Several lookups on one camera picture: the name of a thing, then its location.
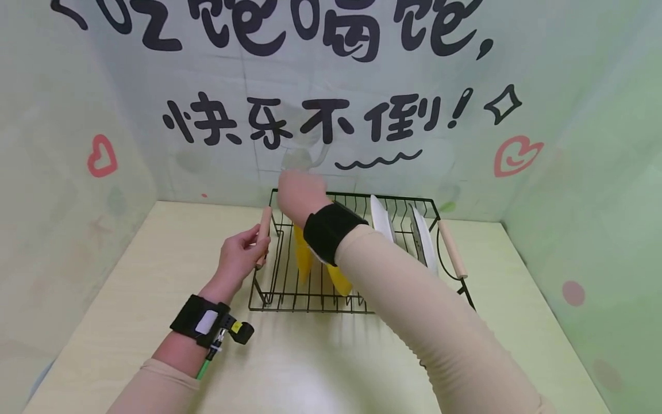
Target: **dish rack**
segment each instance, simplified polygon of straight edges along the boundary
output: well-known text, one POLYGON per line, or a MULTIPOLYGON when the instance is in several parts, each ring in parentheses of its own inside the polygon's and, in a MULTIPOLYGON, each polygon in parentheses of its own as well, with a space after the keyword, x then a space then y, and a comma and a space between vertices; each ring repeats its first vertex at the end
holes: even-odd
MULTIPOLYGON (((267 260, 267 265, 253 273, 248 309, 271 312, 374 313, 360 292, 352 290, 348 296, 340 295, 329 278, 326 266, 317 260, 314 261, 307 282, 300 283, 295 243, 293 242, 293 224, 278 209, 277 192, 278 189, 272 189, 269 197, 269 206, 272 207, 271 225, 273 225, 270 233, 272 238, 277 237, 277 247, 275 251, 271 247, 269 255, 275 255, 275 258, 267 260)), ((333 191, 326 194, 330 199, 342 203, 369 223, 371 222, 370 194, 333 191)), ((389 214, 396 243, 416 258, 418 258, 418 253, 414 247, 413 232, 406 216, 407 204, 413 204, 421 212, 426 223, 429 224, 428 231, 436 230, 437 232, 437 257, 442 269, 453 280, 451 284, 457 286, 457 293, 464 295, 470 306, 475 309, 465 279, 450 274, 442 261, 439 251, 439 230, 436 229, 440 216, 434 201, 415 197, 386 195, 376 197, 389 214)))

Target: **hand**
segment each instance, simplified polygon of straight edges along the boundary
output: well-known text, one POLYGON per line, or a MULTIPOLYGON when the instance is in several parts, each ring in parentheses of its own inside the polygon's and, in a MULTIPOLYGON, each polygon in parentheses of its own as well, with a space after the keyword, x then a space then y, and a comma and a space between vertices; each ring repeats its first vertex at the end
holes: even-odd
POLYGON ((296 170, 281 172, 278 179, 278 206, 283 214, 303 229, 308 216, 331 204, 326 183, 320 176, 296 170))
POLYGON ((228 237, 220 248, 218 269, 211 281, 200 292, 210 302, 229 305, 259 258, 267 253, 270 238, 257 242, 260 225, 253 226, 232 237, 228 237))

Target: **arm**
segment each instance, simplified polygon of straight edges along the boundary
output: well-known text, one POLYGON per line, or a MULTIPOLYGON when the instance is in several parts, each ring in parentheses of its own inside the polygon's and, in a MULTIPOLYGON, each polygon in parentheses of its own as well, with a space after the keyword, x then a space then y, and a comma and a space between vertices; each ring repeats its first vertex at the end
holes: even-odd
MULTIPOLYGON (((281 174, 279 206, 300 227, 329 203, 320 181, 281 174)), ((425 365, 444 414, 552 412, 478 314, 381 233, 356 227, 343 238, 335 260, 425 365)))
MULTIPOLYGON (((198 296, 230 304, 269 246, 268 237, 251 246, 256 242, 258 229, 256 225, 225 240, 218 270, 198 296)), ((186 413, 199 388, 196 377, 207 351, 195 339, 170 332, 117 397, 108 414, 186 413)))

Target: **light wooden table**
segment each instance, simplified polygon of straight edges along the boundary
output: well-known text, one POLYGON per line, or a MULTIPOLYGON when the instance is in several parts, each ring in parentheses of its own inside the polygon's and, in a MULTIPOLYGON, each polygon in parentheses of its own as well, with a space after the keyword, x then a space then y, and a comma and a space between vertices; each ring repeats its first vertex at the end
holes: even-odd
MULTIPOLYGON (((25 413, 105 412, 214 272, 222 241, 260 214, 156 203, 25 413)), ((539 390, 559 413, 608 413, 501 225, 449 227, 478 313, 539 390)), ((246 346, 225 342, 198 412, 439 412, 425 371, 378 317, 249 312, 249 293, 247 280, 232 312, 255 335, 246 346)))

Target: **pink heart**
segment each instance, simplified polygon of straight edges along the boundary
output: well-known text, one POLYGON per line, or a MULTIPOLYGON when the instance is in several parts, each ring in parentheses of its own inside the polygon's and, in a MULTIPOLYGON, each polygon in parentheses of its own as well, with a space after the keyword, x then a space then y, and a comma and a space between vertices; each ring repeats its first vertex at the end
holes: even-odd
POLYGON ((89 173, 96 178, 105 177, 117 171, 117 158, 115 158, 115 150, 113 150, 113 145, 105 135, 99 134, 92 140, 92 154, 87 157, 87 169, 89 170, 89 173), (97 161, 99 161, 103 156, 102 149, 108 153, 108 157, 111 159, 111 163, 107 166, 97 167, 97 161))
POLYGON ((536 142, 535 144, 532 144, 529 138, 524 135, 513 136, 512 138, 506 140, 506 142, 501 144, 501 146, 496 151, 495 177, 501 178, 501 177, 513 176, 518 172, 525 170, 526 168, 528 168, 528 166, 533 164, 533 161, 536 159, 540 151, 542 151, 542 148, 544 146, 545 146, 544 142, 536 142), (515 161, 512 159, 512 157, 506 157, 506 164, 508 166, 510 167, 520 166, 520 167, 515 168, 514 170, 504 171, 501 169, 501 166, 503 165, 503 153, 510 145, 513 144, 520 145, 520 151, 517 153, 517 155, 519 155, 520 157, 527 155, 531 151, 535 151, 536 153, 526 163, 524 163, 524 160, 515 161))

